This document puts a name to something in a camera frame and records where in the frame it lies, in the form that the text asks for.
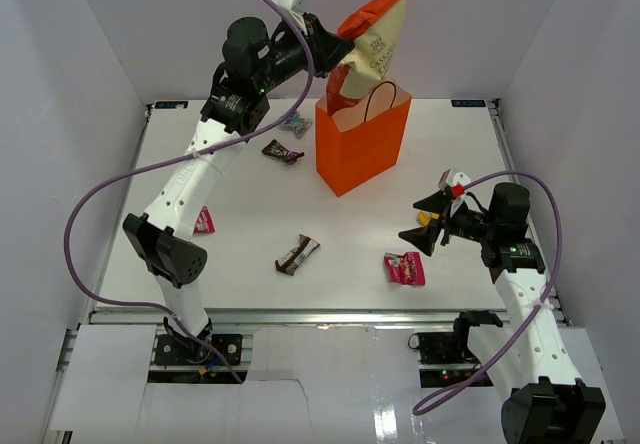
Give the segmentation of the large red chips bag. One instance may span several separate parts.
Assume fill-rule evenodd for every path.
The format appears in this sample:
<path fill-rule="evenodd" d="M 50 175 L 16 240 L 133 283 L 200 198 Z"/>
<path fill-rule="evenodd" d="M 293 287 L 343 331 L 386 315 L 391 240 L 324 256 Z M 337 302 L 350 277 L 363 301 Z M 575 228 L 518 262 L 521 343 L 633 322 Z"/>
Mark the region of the large red chips bag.
<path fill-rule="evenodd" d="M 339 27 L 338 35 L 351 41 L 354 48 L 327 79 L 328 114 L 357 105 L 384 80 L 404 26 L 406 7 L 407 0 L 371 0 Z"/>

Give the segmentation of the pink candy packet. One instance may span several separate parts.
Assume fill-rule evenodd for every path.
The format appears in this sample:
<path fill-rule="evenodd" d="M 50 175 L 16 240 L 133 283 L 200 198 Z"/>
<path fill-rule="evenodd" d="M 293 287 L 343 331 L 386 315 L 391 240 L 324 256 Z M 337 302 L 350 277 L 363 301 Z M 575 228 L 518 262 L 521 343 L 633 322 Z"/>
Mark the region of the pink candy packet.
<path fill-rule="evenodd" d="M 384 265 L 392 283 L 421 287 L 426 285 L 426 277 L 419 252 L 402 255 L 386 253 Z"/>

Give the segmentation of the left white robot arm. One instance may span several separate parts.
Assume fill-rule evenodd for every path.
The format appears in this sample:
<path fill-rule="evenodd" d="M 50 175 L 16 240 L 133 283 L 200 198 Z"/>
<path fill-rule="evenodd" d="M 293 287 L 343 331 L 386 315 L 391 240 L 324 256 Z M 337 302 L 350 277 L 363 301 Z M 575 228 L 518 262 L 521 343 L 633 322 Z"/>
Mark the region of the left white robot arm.
<path fill-rule="evenodd" d="M 207 252 L 192 241 L 196 220 L 226 167 L 241 150 L 235 139 L 254 132 L 270 109 L 267 94 L 309 64 L 313 77 L 325 77 L 351 52 L 352 40 L 326 31 L 306 13 L 301 35 L 281 22 L 273 32 L 256 17 L 243 17 L 228 28 L 223 61 L 194 135 L 158 196 L 141 215 L 128 214 L 123 230 L 136 254 L 159 284 L 171 316 L 167 332 L 188 362 L 199 363 L 211 351 L 210 319 L 198 278 Z"/>

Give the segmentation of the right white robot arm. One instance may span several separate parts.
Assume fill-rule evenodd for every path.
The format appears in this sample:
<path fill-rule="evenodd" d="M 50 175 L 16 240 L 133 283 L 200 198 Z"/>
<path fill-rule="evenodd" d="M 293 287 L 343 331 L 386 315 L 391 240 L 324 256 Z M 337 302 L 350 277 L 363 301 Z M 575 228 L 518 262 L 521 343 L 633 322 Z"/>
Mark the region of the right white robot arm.
<path fill-rule="evenodd" d="M 429 224 L 400 238 L 431 255 L 455 236 L 477 242 L 481 258 L 513 328 L 507 333 L 489 312 L 465 312 L 455 323 L 453 354 L 479 361 L 501 399 L 501 427 L 508 443 L 589 443 L 606 409 L 602 390 L 587 385 L 573 364 L 548 300 L 552 282 L 543 258 L 528 238 L 530 194 L 501 182 L 489 206 L 473 211 L 463 184 L 441 184 L 414 203 L 432 214 Z"/>

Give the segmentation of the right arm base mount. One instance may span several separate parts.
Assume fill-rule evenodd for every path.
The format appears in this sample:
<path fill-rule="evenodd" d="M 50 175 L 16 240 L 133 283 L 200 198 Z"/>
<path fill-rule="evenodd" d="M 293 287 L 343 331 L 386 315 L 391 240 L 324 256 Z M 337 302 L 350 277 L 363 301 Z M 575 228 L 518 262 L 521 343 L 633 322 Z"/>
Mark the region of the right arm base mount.
<path fill-rule="evenodd" d="M 453 332 L 420 332 L 409 336 L 407 345 L 418 354 L 422 365 L 470 365 L 479 361 L 462 349 Z"/>

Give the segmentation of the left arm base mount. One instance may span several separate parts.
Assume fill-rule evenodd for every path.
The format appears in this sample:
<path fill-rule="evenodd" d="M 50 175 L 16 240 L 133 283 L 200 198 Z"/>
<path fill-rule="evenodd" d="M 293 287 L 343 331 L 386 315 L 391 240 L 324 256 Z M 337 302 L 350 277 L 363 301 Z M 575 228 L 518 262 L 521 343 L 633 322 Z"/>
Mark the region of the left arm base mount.
<path fill-rule="evenodd" d="M 231 366 L 241 363 L 243 336 L 241 334 L 213 334 L 211 345 L 215 347 Z M 219 357 L 193 343 L 189 339 L 181 341 L 174 339 L 167 333 L 157 336 L 156 347 L 152 357 L 156 366 L 205 366 L 221 365 Z"/>

